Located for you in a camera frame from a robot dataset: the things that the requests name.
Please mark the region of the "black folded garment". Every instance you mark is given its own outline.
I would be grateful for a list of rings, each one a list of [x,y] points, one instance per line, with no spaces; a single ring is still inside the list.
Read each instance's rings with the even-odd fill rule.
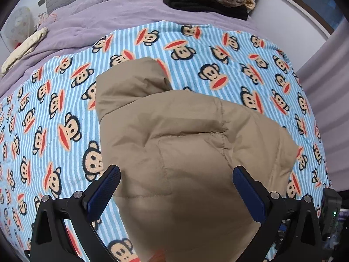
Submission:
[[[175,10],[187,12],[215,12],[222,16],[248,19],[248,12],[245,5],[238,7],[227,7],[215,0],[163,0],[163,2]]]

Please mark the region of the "purple duvet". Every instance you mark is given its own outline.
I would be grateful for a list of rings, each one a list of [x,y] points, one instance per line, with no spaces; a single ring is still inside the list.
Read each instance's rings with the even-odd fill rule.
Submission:
[[[42,24],[48,28],[46,37],[32,53],[20,60],[1,79],[1,98],[13,93],[30,78],[33,70],[55,56],[84,50],[114,30],[158,21],[192,25],[210,24],[224,30],[261,34],[251,18],[244,21],[215,12],[174,10],[163,3],[163,0],[107,0],[59,20],[56,16],[50,15]]]

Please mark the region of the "beige puffer jacket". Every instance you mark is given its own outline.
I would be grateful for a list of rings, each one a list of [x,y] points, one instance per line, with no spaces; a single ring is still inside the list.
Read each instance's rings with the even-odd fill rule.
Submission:
[[[96,78],[96,113],[102,163],[121,169],[114,200],[141,261],[235,261],[259,225],[233,169],[285,194],[296,163],[285,128],[245,106],[174,90],[149,57]]]

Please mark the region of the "cream folded garment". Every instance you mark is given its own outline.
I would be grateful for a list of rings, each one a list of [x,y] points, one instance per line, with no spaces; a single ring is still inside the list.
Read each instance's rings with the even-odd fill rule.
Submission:
[[[5,60],[1,66],[1,75],[5,76],[24,56],[33,52],[46,37],[48,28],[44,27],[25,39]]]

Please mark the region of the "purple curtain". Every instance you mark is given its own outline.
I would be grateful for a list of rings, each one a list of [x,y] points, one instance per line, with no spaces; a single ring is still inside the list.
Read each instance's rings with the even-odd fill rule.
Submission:
[[[297,71],[315,115],[334,189],[348,190],[348,21]]]

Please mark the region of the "dark framed window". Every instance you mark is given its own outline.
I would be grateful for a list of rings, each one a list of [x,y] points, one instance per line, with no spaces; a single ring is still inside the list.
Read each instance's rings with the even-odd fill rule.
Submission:
[[[330,34],[340,25],[344,14],[334,0],[292,0],[319,22]]]

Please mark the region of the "blue striped monkey blanket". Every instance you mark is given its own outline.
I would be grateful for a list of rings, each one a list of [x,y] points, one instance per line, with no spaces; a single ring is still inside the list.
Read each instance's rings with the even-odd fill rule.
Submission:
[[[299,147],[287,194],[311,195],[321,211],[331,186],[321,133],[284,52],[251,33],[161,21],[53,57],[1,101],[1,231],[18,254],[31,247],[44,195],[60,199],[100,177],[96,77],[142,57],[154,58],[175,89],[243,104],[287,129]]]

